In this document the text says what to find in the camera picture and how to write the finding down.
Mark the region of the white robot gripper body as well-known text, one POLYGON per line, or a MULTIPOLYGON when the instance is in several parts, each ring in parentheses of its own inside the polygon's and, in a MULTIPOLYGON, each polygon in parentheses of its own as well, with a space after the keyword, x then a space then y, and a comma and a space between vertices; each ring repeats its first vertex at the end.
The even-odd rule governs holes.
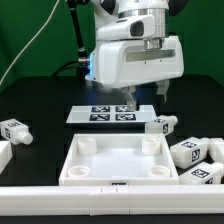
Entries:
POLYGON ((183 75, 182 47, 170 36, 161 49, 146 50, 143 40, 100 44, 90 56, 88 81, 105 88, 137 86, 183 75))

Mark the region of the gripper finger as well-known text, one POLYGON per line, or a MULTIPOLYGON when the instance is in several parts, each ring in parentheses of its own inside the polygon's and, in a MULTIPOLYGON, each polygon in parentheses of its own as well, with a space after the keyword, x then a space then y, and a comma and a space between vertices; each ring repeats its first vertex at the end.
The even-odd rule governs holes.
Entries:
POLYGON ((127 102, 127 109, 129 111, 136 110, 137 101, 134 95, 135 91, 136 91, 136 88, 134 86, 123 87, 121 89, 121 92, 127 102))
POLYGON ((169 80, 163 80, 157 82, 157 96, 160 103, 167 101, 167 92, 170 86, 169 80))

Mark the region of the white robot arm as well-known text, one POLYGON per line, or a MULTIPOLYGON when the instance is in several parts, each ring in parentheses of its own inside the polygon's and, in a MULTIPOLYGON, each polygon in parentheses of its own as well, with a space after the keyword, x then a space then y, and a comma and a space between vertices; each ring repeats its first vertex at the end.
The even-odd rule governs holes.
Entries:
POLYGON ((135 87, 183 75, 182 46, 168 31, 172 0, 91 0, 96 43, 86 79, 119 89, 130 111, 135 87))

